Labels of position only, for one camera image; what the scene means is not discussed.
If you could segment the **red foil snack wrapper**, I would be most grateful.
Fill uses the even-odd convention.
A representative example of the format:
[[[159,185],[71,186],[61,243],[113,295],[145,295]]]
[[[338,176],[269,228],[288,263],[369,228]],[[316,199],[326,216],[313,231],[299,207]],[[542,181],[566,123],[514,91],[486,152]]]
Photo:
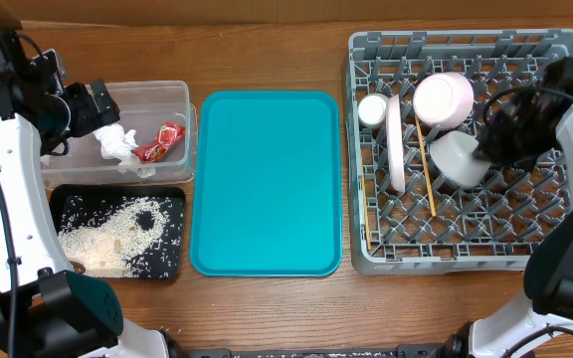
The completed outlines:
[[[137,146],[131,150],[143,164],[160,160],[186,133],[186,128],[179,124],[166,121],[157,131],[154,141]]]

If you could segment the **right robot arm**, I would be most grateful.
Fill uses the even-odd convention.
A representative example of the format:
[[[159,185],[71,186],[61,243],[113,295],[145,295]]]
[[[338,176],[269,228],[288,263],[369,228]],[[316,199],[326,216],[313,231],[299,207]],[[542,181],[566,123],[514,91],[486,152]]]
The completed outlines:
[[[430,149],[439,170],[472,186],[489,165],[530,169],[556,148],[566,159],[570,211],[529,257],[523,291],[499,311],[469,322],[436,351],[438,357],[531,357],[554,337],[573,336],[573,58],[549,64],[537,86],[506,89],[491,97],[507,103],[468,146],[440,138]]]

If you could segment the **grey bowl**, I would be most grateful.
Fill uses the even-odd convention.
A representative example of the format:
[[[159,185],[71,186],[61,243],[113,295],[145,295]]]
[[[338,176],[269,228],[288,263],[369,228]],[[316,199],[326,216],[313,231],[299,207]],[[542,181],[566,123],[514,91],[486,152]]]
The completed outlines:
[[[436,167],[448,180],[462,188],[472,188],[490,168],[489,162],[473,157],[477,146],[474,136],[451,131],[433,141],[429,150]]]

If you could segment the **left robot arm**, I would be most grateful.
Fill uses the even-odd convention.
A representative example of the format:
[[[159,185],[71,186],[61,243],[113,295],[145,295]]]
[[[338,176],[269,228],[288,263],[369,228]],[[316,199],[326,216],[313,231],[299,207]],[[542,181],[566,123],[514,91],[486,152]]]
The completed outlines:
[[[179,357],[164,331],[125,318],[111,286],[77,273],[59,242],[45,155],[119,119],[102,81],[64,86],[52,51],[0,30],[0,350],[10,357]]]

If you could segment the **large white plate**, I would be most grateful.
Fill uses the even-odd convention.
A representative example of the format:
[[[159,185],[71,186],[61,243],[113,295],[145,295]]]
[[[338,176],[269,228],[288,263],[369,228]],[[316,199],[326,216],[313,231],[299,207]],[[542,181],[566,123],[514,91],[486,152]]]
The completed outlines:
[[[386,112],[387,157],[390,184],[399,193],[405,192],[404,146],[400,99],[392,95],[387,103]]]

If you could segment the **small pink bowl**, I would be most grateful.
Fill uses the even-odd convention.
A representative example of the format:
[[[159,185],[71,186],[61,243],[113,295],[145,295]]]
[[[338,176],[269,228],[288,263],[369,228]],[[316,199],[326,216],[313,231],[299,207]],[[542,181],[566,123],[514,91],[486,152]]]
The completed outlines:
[[[470,115],[475,103],[472,84],[463,75],[447,72],[422,80],[413,95],[413,109],[421,122],[454,129]]]

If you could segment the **white napkin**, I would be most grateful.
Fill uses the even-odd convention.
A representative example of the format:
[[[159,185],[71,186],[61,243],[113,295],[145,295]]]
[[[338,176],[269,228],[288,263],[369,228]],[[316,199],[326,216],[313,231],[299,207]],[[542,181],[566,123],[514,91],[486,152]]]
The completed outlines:
[[[141,179],[152,177],[155,174],[154,168],[137,167],[141,162],[132,153],[132,150],[138,147],[135,134],[135,129],[125,131],[123,126],[118,123],[104,126],[93,132],[95,139],[100,143],[101,157],[106,160],[118,160],[117,166],[120,173],[132,171]]]

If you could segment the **cream ceramic cup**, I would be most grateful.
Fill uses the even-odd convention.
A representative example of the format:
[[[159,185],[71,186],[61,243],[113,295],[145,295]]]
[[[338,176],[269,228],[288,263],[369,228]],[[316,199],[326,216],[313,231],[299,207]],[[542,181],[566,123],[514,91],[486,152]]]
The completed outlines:
[[[358,119],[366,127],[378,128],[386,118],[388,97],[381,93],[366,95],[357,106]]]

